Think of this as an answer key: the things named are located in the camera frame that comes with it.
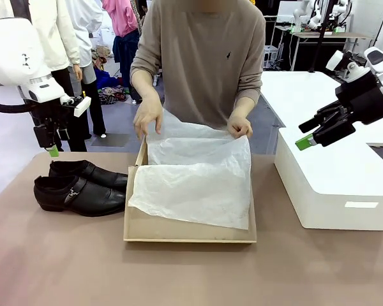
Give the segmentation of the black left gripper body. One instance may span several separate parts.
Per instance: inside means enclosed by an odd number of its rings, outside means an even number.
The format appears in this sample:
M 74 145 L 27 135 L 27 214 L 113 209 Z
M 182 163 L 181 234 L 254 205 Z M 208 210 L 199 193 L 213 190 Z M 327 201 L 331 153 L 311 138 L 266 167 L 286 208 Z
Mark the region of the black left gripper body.
M 44 103 L 38 103 L 30 99 L 25 99 L 25 104 L 34 106 L 29 113 L 35 126 L 44 124 L 47 121 L 52 121 L 55 122 L 59 128 L 68 127 L 70 107 L 62 105 L 59 99 L 54 99 Z

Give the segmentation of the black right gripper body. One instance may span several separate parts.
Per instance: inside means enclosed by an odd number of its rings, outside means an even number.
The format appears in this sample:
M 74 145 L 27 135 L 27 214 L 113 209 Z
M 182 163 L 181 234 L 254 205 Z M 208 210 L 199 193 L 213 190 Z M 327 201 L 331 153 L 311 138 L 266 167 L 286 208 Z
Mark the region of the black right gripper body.
M 368 125 L 383 118 L 383 92 L 374 75 L 344 82 L 335 89 L 335 94 L 351 123 Z

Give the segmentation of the person's left hand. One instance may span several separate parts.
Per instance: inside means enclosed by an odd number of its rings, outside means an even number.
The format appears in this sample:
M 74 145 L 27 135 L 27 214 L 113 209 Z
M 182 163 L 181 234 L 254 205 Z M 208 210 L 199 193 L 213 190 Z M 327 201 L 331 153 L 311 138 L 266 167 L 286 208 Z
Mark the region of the person's left hand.
M 253 135 L 253 129 L 250 121 L 240 115 L 231 115 L 227 123 L 228 132 L 238 139 L 242 136 L 250 138 Z

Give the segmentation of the person's right hand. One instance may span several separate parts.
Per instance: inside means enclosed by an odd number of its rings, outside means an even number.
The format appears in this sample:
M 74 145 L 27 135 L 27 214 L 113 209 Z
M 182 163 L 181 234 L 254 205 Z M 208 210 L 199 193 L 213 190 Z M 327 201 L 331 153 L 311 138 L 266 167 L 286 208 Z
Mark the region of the person's right hand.
M 142 98 L 142 102 L 135 114 L 133 125 L 137 138 L 141 140 L 148 135 L 148 126 L 154 122 L 155 131 L 161 133 L 161 124 L 163 120 L 163 107 L 160 97 L 156 92 L 152 92 Z

